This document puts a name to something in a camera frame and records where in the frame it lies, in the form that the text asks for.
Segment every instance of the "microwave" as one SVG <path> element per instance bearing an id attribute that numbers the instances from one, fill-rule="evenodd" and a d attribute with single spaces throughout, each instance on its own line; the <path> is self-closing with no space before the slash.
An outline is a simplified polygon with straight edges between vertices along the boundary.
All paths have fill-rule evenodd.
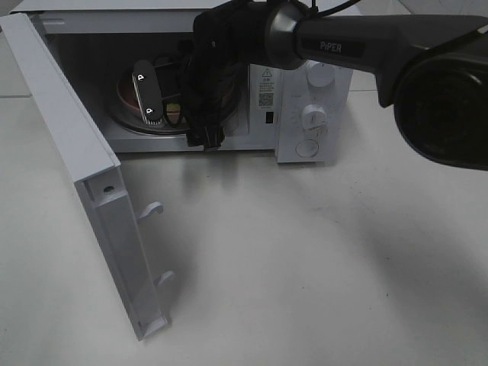
<path id="1" fill-rule="evenodd" d="M 171 323 L 171 296 L 161 293 L 170 294 L 177 274 L 149 271 L 138 225 L 163 206 L 134 211 L 116 154 L 203 148 L 188 145 L 184 124 L 146 126 L 130 103 L 128 75 L 137 61 L 156 63 L 191 42 L 195 17 L 220 3 L 24 0 L 0 18 L 139 340 Z M 277 163 L 334 161 L 352 70 L 314 61 L 292 71 L 250 65 L 243 78 L 221 150 L 271 150 Z"/>

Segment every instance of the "white knob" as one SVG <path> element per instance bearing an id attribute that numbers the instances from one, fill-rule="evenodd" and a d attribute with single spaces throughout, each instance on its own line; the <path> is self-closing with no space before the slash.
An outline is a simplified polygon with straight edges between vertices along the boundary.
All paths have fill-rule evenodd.
<path id="1" fill-rule="evenodd" d="M 334 81 L 336 71 L 331 65 L 309 61 L 307 63 L 307 80 L 316 88 L 324 88 Z"/>
<path id="2" fill-rule="evenodd" d="M 327 112 L 321 105 L 307 105 L 302 110 L 301 122 L 304 130 L 322 127 L 327 124 Z"/>
<path id="3" fill-rule="evenodd" d="M 305 140 L 297 145 L 296 151 L 300 158 L 313 158 L 319 153 L 319 143 L 315 140 Z"/>

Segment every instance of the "cable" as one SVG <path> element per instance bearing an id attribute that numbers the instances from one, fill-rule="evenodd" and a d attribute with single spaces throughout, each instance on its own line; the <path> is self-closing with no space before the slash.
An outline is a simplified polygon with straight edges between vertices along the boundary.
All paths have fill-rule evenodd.
<path id="1" fill-rule="evenodd" d="M 310 7 L 310 12 L 317 14 L 319 12 L 319 7 L 317 6 L 317 1 L 312 0 L 312 6 Z"/>
<path id="2" fill-rule="evenodd" d="M 329 10 L 324 10 L 324 11 L 319 11 L 318 13 L 312 14 L 311 18 L 324 18 L 328 17 L 329 15 L 339 13 L 340 11 L 343 11 L 347 8 L 350 8 L 351 6 L 359 3 L 361 0 L 348 0 L 347 2 L 335 6 L 334 8 L 330 8 Z"/>

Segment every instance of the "open microwave door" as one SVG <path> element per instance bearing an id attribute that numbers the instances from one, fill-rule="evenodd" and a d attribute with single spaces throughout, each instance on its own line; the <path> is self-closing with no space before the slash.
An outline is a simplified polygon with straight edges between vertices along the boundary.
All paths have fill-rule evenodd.
<path id="1" fill-rule="evenodd" d="M 159 292 L 173 273 L 151 276 L 138 228 L 145 217 L 162 212 L 162 205 L 134 212 L 118 158 L 47 49 L 35 17 L 9 15 L 0 18 L 0 27 L 79 194 L 137 338 L 143 339 L 170 321 Z"/>

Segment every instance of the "robotic arm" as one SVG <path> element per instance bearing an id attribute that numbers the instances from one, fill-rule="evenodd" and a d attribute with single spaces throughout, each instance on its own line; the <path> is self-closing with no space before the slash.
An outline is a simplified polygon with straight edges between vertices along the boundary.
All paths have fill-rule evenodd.
<path id="1" fill-rule="evenodd" d="M 184 72 L 188 142 L 218 149 L 226 90 L 250 63 L 305 60 L 372 72 L 382 107 L 435 162 L 488 170 L 488 18 L 407 15 L 323 18 L 298 0 L 232 0 L 199 15 Z"/>

